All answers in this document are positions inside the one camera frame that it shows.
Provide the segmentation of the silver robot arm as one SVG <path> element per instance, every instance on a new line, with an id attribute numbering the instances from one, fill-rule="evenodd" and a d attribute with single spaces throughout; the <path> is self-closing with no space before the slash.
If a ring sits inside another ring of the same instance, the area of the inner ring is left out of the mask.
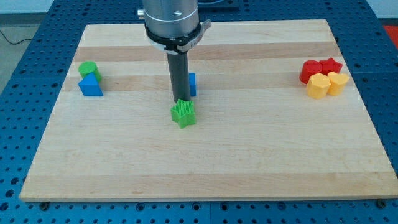
<path id="1" fill-rule="evenodd" d="M 137 16 L 144 21 L 146 36 L 158 50 L 185 54 L 199 41 L 211 21 L 199 21 L 197 0 L 143 0 Z"/>

